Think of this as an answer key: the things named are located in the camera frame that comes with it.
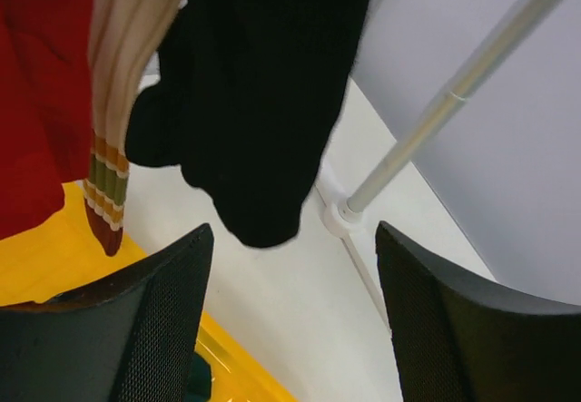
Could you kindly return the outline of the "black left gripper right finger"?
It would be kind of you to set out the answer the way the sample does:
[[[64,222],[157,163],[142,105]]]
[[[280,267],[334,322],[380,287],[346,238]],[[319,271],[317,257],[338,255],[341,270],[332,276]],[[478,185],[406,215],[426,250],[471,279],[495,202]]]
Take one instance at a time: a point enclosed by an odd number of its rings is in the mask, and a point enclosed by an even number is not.
[[[579,306],[485,279],[385,221],[375,241],[404,400],[579,400]]]

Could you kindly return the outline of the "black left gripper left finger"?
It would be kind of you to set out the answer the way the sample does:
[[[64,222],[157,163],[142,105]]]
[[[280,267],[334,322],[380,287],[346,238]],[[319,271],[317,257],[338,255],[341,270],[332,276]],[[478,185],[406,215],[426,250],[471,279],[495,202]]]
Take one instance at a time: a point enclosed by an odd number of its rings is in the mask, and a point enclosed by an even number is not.
[[[4,401],[183,401],[212,266],[203,224],[46,303],[1,310]]]

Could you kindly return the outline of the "dark teal sock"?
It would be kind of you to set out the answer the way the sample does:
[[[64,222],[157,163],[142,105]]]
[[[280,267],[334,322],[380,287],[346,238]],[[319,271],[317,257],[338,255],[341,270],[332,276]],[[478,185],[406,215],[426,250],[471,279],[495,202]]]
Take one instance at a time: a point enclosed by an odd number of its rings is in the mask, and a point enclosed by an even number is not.
[[[194,353],[188,374],[184,402],[208,402],[212,396],[212,370],[210,364]]]

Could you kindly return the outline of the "black sock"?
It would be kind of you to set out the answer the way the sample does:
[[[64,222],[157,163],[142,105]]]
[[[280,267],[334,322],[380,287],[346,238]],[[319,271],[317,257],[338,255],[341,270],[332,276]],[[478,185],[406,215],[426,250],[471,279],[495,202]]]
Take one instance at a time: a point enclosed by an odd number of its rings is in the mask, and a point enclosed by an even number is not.
[[[242,244],[293,239],[339,118],[369,0],[187,0],[137,97],[128,160],[177,166]]]

